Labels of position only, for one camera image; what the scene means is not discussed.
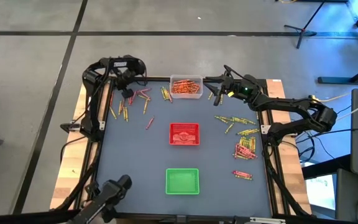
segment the clear plastic container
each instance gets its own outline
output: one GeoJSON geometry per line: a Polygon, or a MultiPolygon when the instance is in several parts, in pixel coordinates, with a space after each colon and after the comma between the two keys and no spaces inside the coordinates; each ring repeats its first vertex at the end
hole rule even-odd
{"type": "Polygon", "coordinates": [[[171,75],[169,83],[169,92],[173,98],[184,98],[184,99],[199,99],[203,95],[203,77],[201,75],[171,75]],[[196,93],[173,93],[173,83],[180,80],[194,81],[200,86],[196,93]]]}

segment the metal bracket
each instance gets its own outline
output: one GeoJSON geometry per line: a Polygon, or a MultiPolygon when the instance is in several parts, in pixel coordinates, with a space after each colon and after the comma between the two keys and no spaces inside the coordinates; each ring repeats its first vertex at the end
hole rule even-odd
{"type": "MultiPolygon", "coordinates": [[[[261,125],[260,126],[260,131],[262,132],[262,134],[267,134],[268,131],[270,129],[270,125],[261,125]]],[[[293,136],[296,137],[297,134],[296,133],[292,133],[292,134],[287,134],[287,136],[293,136]]]]}
{"type": "Polygon", "coordinates": [[[99,129],[100,131],[104,131],[104,128],[106,127],[105,121],[99,121],[99,129]]]}
{"type": "Polygon", "coordinates": [[[91,194],[99,195],[100,194],[99,184],[96,181],[94,181],[88,184],[87,186],[85,186],[85,191],[88,195],[91,194]]]}
{"type": "Polygon", "coordinates": [[[255,218],[251,217],[250,222],[266,223],[266,224],[285,224],[285,220],[277,218],[255,218]]]}
{"type": "Polygon", "coordinates": [[[262,134],[267,134],[269,129],[270,129],[270,125],[261,125],[260,126],[260,131],[262,132],[262,134]]]}
{"type": "Polygon", "coordinates": [[[186,223],[186,222],[187,222],[186,215],[177,215],[176,223],[186,223]]]}

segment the table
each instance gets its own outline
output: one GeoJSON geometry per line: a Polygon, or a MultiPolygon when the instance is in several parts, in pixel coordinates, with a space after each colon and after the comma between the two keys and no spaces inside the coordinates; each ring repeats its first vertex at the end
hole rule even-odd
{"type": "MultiPolygon", "coordinates": [[[[262,156],[262,138],[255,137],[256,159],[234,159],[233,151],[240,136],[236,133],[258,128],[256,112],[235,98],[223,96],[223,103],[213,105],[208,99],[209,91],[197,100],[173,99],[164,101],[161,86],[169,89],[169,82],[149,80],[147,95],[152,99],[144,114],[145,100],[135,97],[127,106],[129,120],[122,115],[114,119],[108,113],[104,129],[103,145],[96,181],[105,183],[116,180],[122,174],[132,178],[132,187],[125,200],[116,210],[135,214],[186,214],[187,216],[261,217],[271,218],[270,200],[262,156]],[[247,118],[255,124],[223,123],[214,116],[247,118]],[[148,130],[145,127],[155,117],[148,130]],[[200,127],[200,144],[197,146],[173,146],[169,144],[171,123],[197,123],[200,127]],[[198,169],[200,193],[198,195],[167,195],[165,171],[173,168],[198,169]],[[252,181],[237,179],[234,170],[253,175],[252,181]]],[[[132,83],[133,91],[145,87],[132,83]]],[[[121,92],[115,90],[112,107],[117,111],[122,100],[121,92]]]]}
{"type": "MultiPolygon", "coordinates": [[[[266,80],[265,82],[267,87],[267,93],[269,96],[281,98],[285,97],[281,80],[266,80]]],[[[103,97],[101,99],[99,110],[99,120],[103,120],[103,117],[105,116],[104,112],[106,112],[106,99],[108,99],[109,93],[108,86],[109,85],[106,84],[103,90],[103,97]]],[[[79,115],[81,115],[85,109],[85,94],[85,88],[81,87],[73,119],[79,117],[79,115]]],[[[271,114],[275,122],[290,122],[290,115],[288,112],[272,111],[271,114]]],[[[268,118],[268,113],[263,112],[262,116],[266,121],[268,118]]],[[[81,136],[82,135],[78,132],[71,132],[68,136],[67,141],[74,140],[81,136]]],[[[295,140],[290,136],[286,136],[284,138],[284,141],[295,143],[295,140]]],[[[89,164],[89,161],[93,160],[98,144],[94,143],[90,146],[91,150],[89,156],[86,155],[86,145],[87,139],[82,139],[66,147],[65,153],[63,155],[62,164],[58,173],[50,208],[55,208],[59,206],[68,196],[68,194],[73,190],[74,186],[80,179],[81,170],[83,169],[83,166],[86,165],[84,161],[88,161],[89,164]]],[[[305,181],[303,180],[303,174],[298,158],[298,151],[293,146],[285,143],[279,145],[278,149],[280,152],[279,156],[281,159],[283,176],[287,188],[294,196],[295,200],[303,207],[303,209],[311,213],[308,197],[306,194],[306,185],[305,181]]],[[[274,189],[278,212],[283,213],[284,207],[281,194],[276,185],[274,189]]],[[[84,191],[81,196],[81,200],[86,200],[86,197],[87,194],[84,191]]]]}

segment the black robotic arm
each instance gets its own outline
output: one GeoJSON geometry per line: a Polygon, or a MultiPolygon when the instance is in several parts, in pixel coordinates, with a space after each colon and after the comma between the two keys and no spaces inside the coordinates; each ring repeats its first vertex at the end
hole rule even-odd
{"type": "Polygon", "coordinates": [[[144,62],[131,55],[118,58],[102,58],[98,62],[91,64],[82,74],[82,81],[86,89],[85,117],[81,120],[79,127],[74,124],[61,124],[60,127],[66,132],[71,128],[79,128],[80,133],[93,142],[98,142],[102,138],[103,130],[100,128],[98,120],[98,101],[103,92],[103,86],[108,81],[112,81],[113,88],[122,90],[124,98],[130,98],[134,92],[127,86],[136,82],[136,76],[144,77],[144,85],[147,84],[147,71],[144,62]],[[97,72],[104,68],[104,73],[97,72]]]}
{"type": "Polygon", "coordinates": [[[226,71],[219,77],[206,77],[221,84],[218,89],[215,86],[205,83],[216,96],[214,105],[217,106],[220,97],[226,94],[229,97],[237,98],[247,103],[253,111],[279,110],[299,114],[302,119],[287,124],[273,123],[267,132],[267,141],[272,146],[278,146],[287,134],[300,134],[303,131],[313,130],[319,133],[330,131],[335,124],[337,114],[332,108],[312,99],[311,96],[302,99],[271,98],[263,94],[257,80],[251,75],[242,76],[227,65],[226,71]],[[237,82],[231,72],[239,75],[242,79],[237,82]]]}

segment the black floor stripe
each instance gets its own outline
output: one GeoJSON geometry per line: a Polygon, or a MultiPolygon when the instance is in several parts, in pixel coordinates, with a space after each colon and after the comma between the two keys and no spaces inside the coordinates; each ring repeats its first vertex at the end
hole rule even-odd
{"type": "MultiPolygon", "coordinates": [[[[297,32],[231,32],[231,31],[3,31],[6,36],[238,36],[238,37],[298,37],[297,32]]],[[[318,32],[315,37],[358,37],[358,32],[318,32]]]]}
{"type": "MultiPolygon", "coordinates": [[[[78,36],[236,36],[298,37],[297,32],[221,32],[221,31],[80,31],[78,36]]],[[[315,37],[358,37],[358,32],[318,32],[315,37]]]]}
{"type": "Polygon", "coordinates": [[[11,36],[65,36],[72,35],[72,31],[3,31],[0,30],[0,35],[11,35],[11,36]]]}
{"type": "Polygon", "coordinates": [[[52,94],[50,96],[47,109],[45,111],[45,114],[43,116],[43,119],[41,121],[40,128],[37,133],[37,137],[34,140],[33,148],[31,151],[30,159],[27,163],[26,172],[24,177],[22,178],[20,191],[18,191],[17,200],[13,206],[13,214],[20,214],[23,211],[23,207],[25,204],[25,200],[27,198],[27,194],[29,192],[32,178],[34,176],[35,169],[37,167],[37,163],[39,160],[39,157],[41,155],[42,146],[44,145],[45,138],[48,132],[50,120],[52,119],[52,114],[55,109],[56,101],[60,92],[60,88],[62,87],[63,79],[65,77],[65,73],[67,70],[68,62],[70,61],[71,53],[74,48],[74,43],[76,39],[76,33],[78,32],[78,29],[80,28],[81,21],[85,12],[86,5],[88,3],[88,0],[83,0],[81,4],[80,11],[78,13],[77,20],[75,22],[75,26],[73,29],[73,34],[70,37],[70,40],[68,42],[68,46],[65,52],[65,55],[63,57],[62,67],[60,68],[58,77],[56,79],[55,86],[53,87],[52,94]]]}

